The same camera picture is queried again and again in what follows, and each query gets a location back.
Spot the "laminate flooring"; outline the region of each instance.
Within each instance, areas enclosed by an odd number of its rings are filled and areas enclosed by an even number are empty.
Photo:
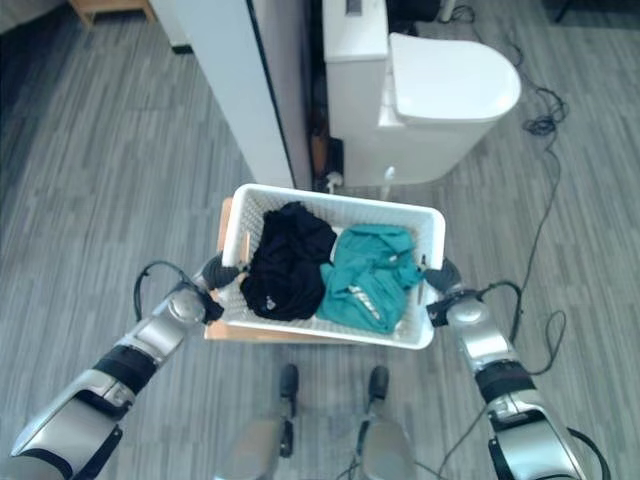
[[[540,238],[517,342],[544,363],[544,321],[568,316],[553,370],[537,385],[589,434],[613,478],[640,476],[640,19],[542,2],[474,2],[483,40],[570,104],[555,146],[563,177]],[[105,16],[91,32],[63,8],[2,45],[0,451],[27,420],[133,326],[139,269],[164,258],[194,271],[215,250],[219,205],[251,175],[194,56],[158,25]],[[423,36],[473,38],[469,25],[421,24]],[[397,187],[396,201],[440,209],[446,250],[468,283],[521,282],[550,184],[544,140],[521,123],[531,91],[450,174]],[[377,197],[375,188],[343,193]],[[146,308],[170,284],[159,270]],[[488,300],[505,331],[513,299]],[[449,332],[422,351],[376,346],[213,343],[190,338],[140,395],[102,479],[206,479],[242,424],[275,406],[279,368],[301,373],[292,459],[279,479],[333,479],[348,465],[368,374],[391,371],[389,413],[416,458],[437,466],[481,408]],[[449,479],[494,478],[482,421]],[[595,460],[588,469],[599,478]],[[420,472],[419,478],[432,478]]]

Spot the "toilet tank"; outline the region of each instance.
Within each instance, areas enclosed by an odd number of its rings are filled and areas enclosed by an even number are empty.
[[[329,129],[348,138],[378,123],[389,56],[384,0],[323,0]]]

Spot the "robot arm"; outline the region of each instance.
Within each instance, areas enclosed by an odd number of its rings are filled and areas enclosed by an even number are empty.
[[[448,261],[442,271],[429,272],[427,280],[445,294],[430,311],[446,315],[487,404],[495,433],[489,452],[498,479],[586,479],[567,428],[536,389],[477,293],[464,289],[457,269]]]
[[[2,480],[95,478],[122,438],[118,422],[136,396],[195,325],[217,320],[222,308],[209,290],[229,283],[235,268],[211,260],[180,282],[153,313],[81,373],[20,433]]]

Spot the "white toilet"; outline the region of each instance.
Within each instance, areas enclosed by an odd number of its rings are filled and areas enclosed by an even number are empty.
[[[344,142],[345,185],[440,178],[516,104],[518,73],[480,43],[389,35],[385,1],[361,3],[358,15],[347,0],[323,2],[329,129]]]

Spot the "teal shirt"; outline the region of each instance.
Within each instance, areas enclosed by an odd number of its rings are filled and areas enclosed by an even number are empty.
[[[348,327],[393,332],[407,307],[408,290],[422,280],[413,248],[404,228],[354,225],[345,230],[333,265],[320,266],[326,292],[316,315]]]

